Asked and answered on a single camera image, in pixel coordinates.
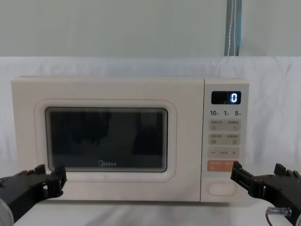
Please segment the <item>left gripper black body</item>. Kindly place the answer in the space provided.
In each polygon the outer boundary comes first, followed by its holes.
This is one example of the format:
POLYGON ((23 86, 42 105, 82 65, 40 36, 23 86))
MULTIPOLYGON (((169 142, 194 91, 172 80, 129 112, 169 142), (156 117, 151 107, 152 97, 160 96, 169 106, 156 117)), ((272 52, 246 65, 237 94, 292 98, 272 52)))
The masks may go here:
POLYGON ((0 179, 0 221, 15 223, 34 205, 48 198, 44 191, 46 175, 26 175, 21 171, 0 179))

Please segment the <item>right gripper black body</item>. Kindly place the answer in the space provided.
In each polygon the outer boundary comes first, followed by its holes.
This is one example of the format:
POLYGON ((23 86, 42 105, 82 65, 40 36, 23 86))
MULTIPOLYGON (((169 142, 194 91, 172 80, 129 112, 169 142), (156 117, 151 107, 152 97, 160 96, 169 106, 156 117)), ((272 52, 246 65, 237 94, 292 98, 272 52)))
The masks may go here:
POLYGON ((277 208, 289 208, 291 213, 285 218, 291 224, 301 222, 301 182, 294 178, 277 175, 257 177, 265 184, 264 197, 259 198, 277 208))

